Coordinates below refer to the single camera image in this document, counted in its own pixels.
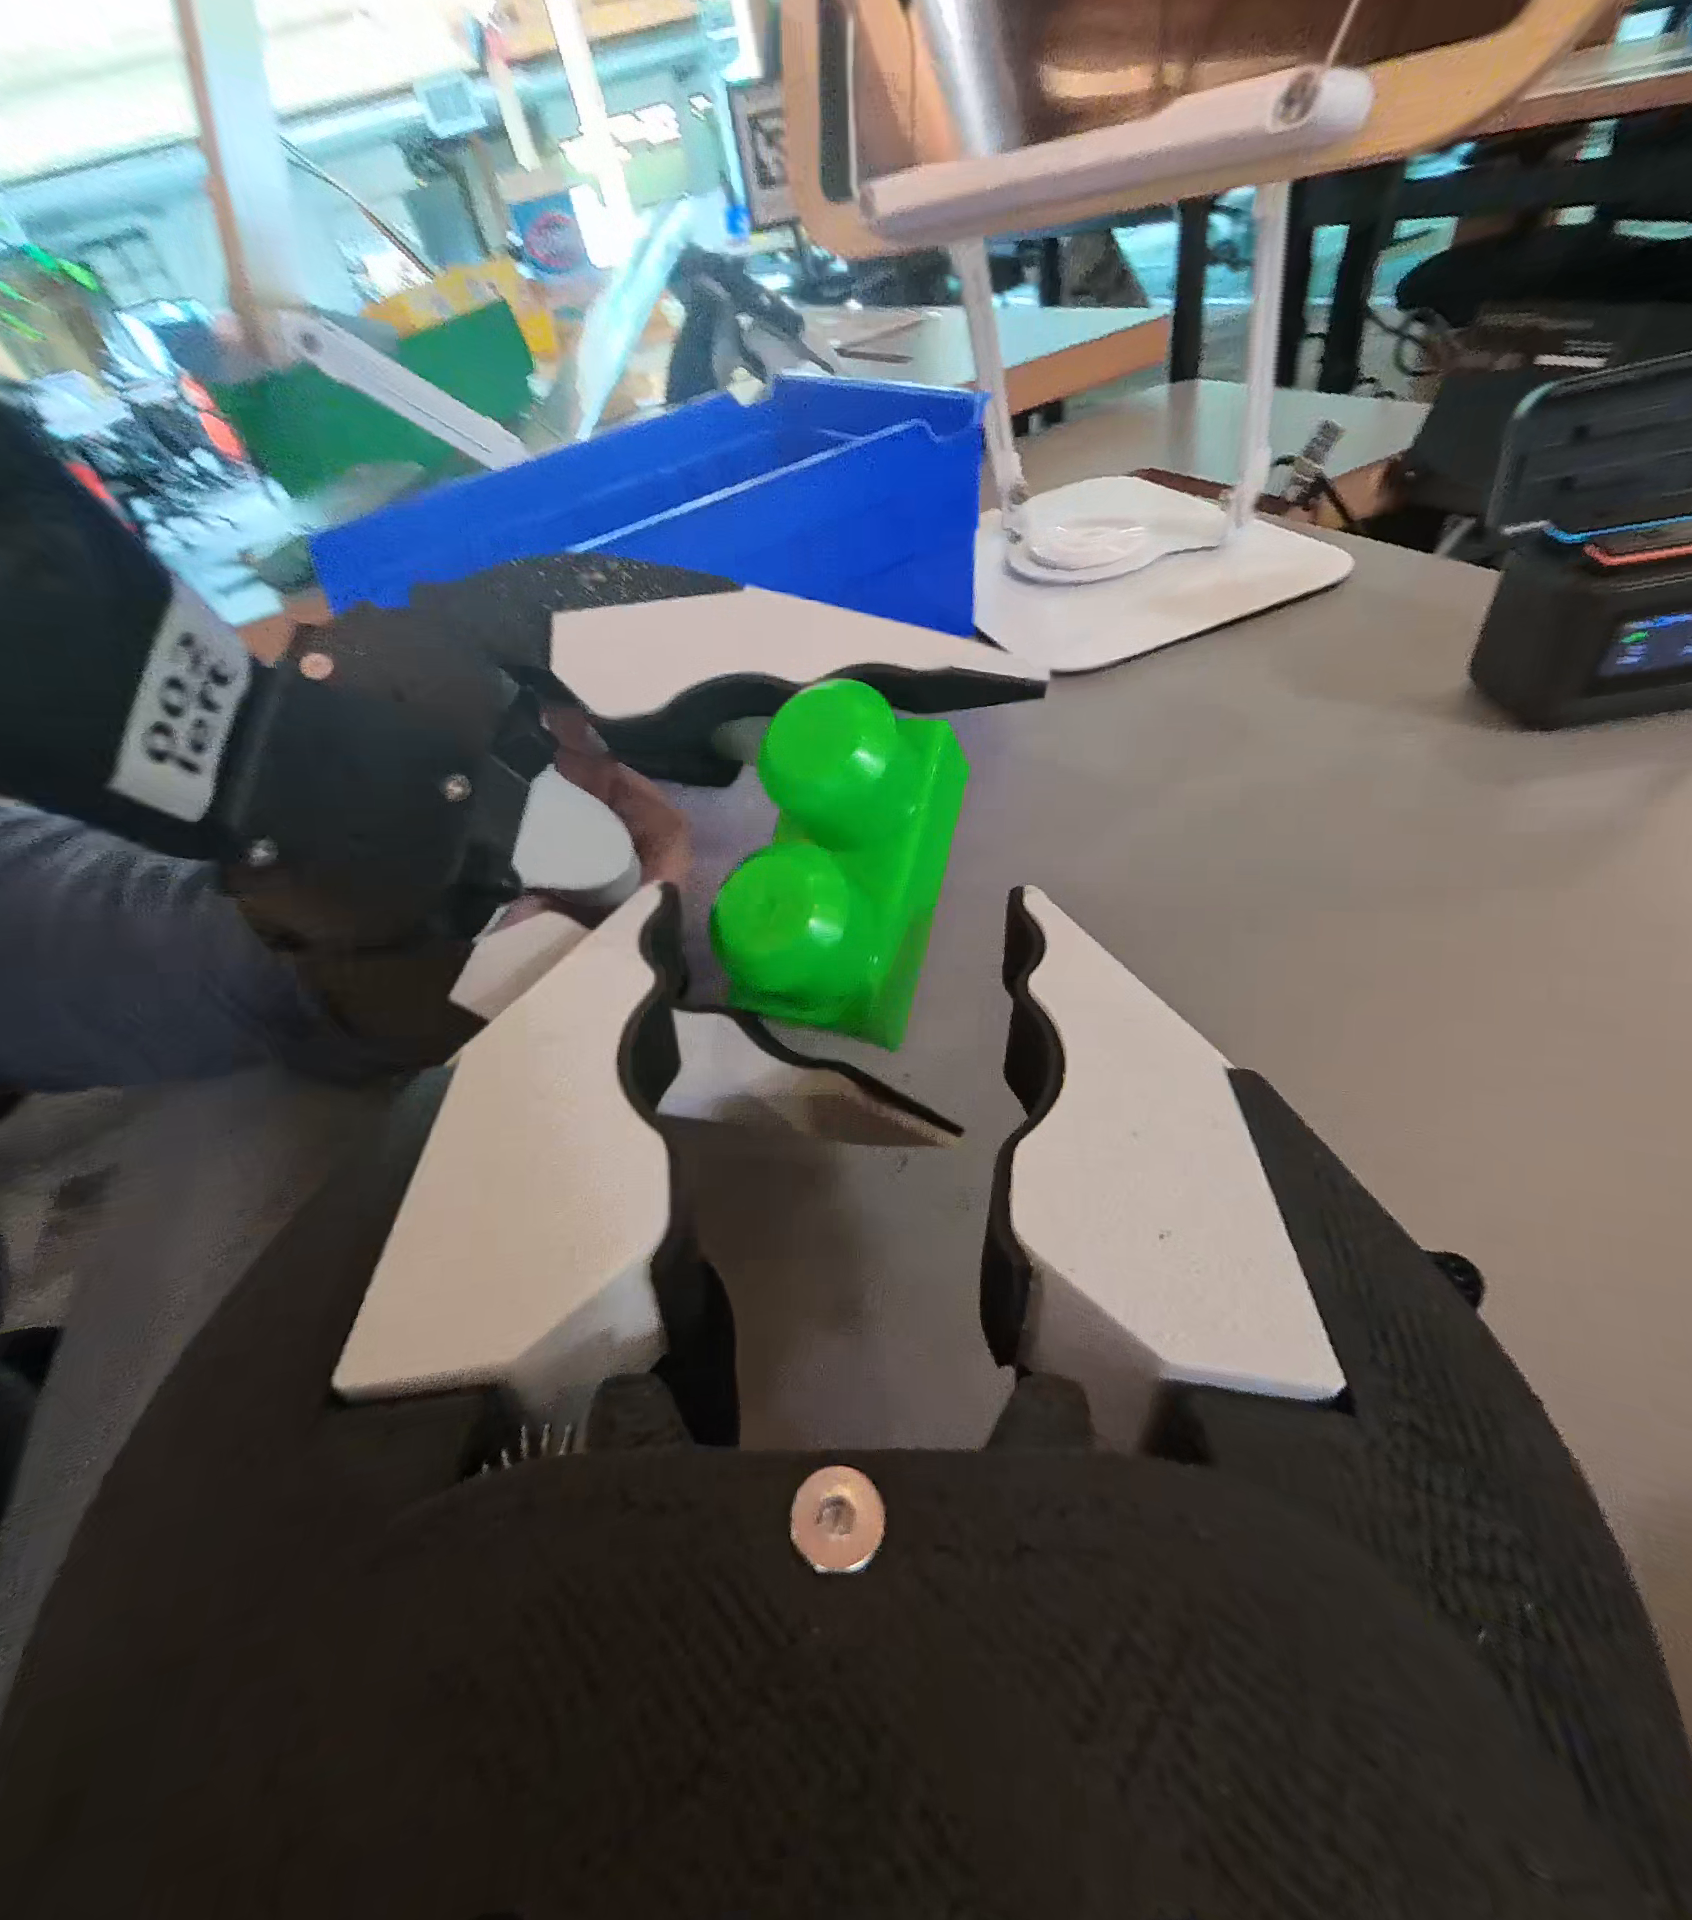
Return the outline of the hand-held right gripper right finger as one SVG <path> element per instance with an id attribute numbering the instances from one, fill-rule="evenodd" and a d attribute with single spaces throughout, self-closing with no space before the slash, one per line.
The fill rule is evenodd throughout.
<path id="1" fill-rule="evenodd" d="M 1031 886 L 1001 982 L 1022 1117 L 981 1251 L 996 1364 L 1071 1383 L 1107 1448 L 1146 1448 L 1174 1388 L 1332 1405 L 1343 1371 L 1223 1053 Z"/>

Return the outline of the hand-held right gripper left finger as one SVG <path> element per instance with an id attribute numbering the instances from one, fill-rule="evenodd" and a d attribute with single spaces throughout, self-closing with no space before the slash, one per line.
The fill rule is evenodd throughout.
<path id="1" fill-rule="evenodd" d="M 659 1123 L 682 990 L 680 897 L 646 886 L 458 1053 L 332 1368 L 341 1403 L 484 1390 L 561 1431 L 601 1383 L 657 1373 L 693 1441 L 736 1445 L 734 1315 Z"/>

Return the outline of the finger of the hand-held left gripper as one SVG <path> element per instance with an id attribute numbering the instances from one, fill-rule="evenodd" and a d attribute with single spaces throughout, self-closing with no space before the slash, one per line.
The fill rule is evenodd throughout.
<path id="1" fill-rule="evenodd" d="M 586 933 L 569 901 L 499 911 L 469 948 L 449 1003 L 475 1020 L 497 1018 Z M 680 1065 L 659 1101 L 665 1117 L 828 1142 L 943 1148 L 962 1138 L 958 1121 L 864 1069 L 783 1044 L 755 1016 L 676 1008 L 672 1033 Z"/>
<path id="2" fill-rule="evenodd" d="M 554 612 L 546 674 L 635 773 L 736 781 L 808 685 L 870 685 L 904 717 L 1039 702 L 1050 674 L 979 640 L 802 597 L 727 589 Z"/>

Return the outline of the large blue bin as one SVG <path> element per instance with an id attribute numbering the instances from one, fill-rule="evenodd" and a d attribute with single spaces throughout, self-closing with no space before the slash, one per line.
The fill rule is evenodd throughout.
<path id="1" fill-rule="evenodd" d="M 330 612 L 556 555 L 714 574 L 954 638 L 975 632 L 984 399 L 787 375 L 699 397 L 313 534 Z"/>

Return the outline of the green toy block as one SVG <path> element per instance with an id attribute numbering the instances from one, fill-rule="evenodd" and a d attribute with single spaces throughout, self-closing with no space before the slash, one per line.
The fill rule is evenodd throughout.
<path id="1" fill-rule="evenodd" d="M 714 894 L 729 1005 L 898 1050 L 967 786 L 952 728 L 872 685 L 798 691 L 755 756 L 770 841 Z"/>

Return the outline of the person's left forearm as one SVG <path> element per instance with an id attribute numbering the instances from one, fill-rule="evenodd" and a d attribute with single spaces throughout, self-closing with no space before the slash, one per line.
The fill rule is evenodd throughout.
<path id="1" fill-rule="evenodd" d="M 464 959 L 283 952 L 210 867 L 0 802 L 0 1093 L 426 1069 L 479 1029 L 449 1003 Z"/>

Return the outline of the person's left hand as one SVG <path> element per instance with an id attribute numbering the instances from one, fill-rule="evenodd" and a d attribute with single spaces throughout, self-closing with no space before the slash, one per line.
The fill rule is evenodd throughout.
<path id="1" fill-rule="evenodd" d="M 689 828 L 669 792 L 620 762 L 576 707 L 544 704 L 541 721 L 556 747 L 558 775 L 601 803 L 627 830 L 640 880 L 684 890 L 691 871 Z"/>

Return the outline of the green bin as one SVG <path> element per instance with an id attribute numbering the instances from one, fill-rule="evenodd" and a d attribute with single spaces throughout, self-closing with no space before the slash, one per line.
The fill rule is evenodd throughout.
<path id="1" fill-rule="evenodd" d="M 501 471 L 526 455 L 535 360 L 488 301 L 396 337 L 309 307 L 268 322 L 272 360 L 225 356 L 204 390 L 253 467 L 296 501 L 358 469 Z"/>

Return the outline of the white mirror stand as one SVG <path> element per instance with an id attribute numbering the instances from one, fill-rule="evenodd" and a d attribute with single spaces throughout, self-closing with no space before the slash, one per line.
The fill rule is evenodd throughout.
<path id="1" fill-rule="evenodd" d="M 998 512 L 975 540 L 975 625 L 1050 676 L 1146 657 L 1336 587 L 1351 570 L 1259 514 L 1272 469 L 1289 177 L 1359 134 L 1374 109 L 1366 70 L 1336 55 L 1182 94 L 1105 128 L 1031 145 L 1007 55 L 926 55 L 954 155 L 864 179 L 858 211 L 881 239 L 947 245 L 979 388 Z M 983 241 L 1065 200 L 1124 205 L 1148 179 L 1216 173 L 1251 187 L 1251 309 L 1238 474 L 1219 499 L 1101 476 L 1033 495 L 1005 405 L 1005 369 Z"/>

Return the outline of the fiducial tag on stand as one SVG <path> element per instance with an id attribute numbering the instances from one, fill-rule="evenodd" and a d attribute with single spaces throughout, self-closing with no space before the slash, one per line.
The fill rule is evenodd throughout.
<path id="1" fill-rule="evenodd" d="M 738 190 L 751 232 L 791 228 L 796 209 L 787 156 L 781 83 L 751 81 L 725 89 L 736 155 Z"/>

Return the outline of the black charger case with display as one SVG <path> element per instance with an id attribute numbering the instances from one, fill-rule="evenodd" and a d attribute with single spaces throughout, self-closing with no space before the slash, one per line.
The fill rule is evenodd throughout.
<path id="1" fill-rule="evenodd" d="M 1511 414 L 1501 565 L 1468 683 L 1550 732 L 1692 707 L 1692 352 L 1560 378 Z"/>

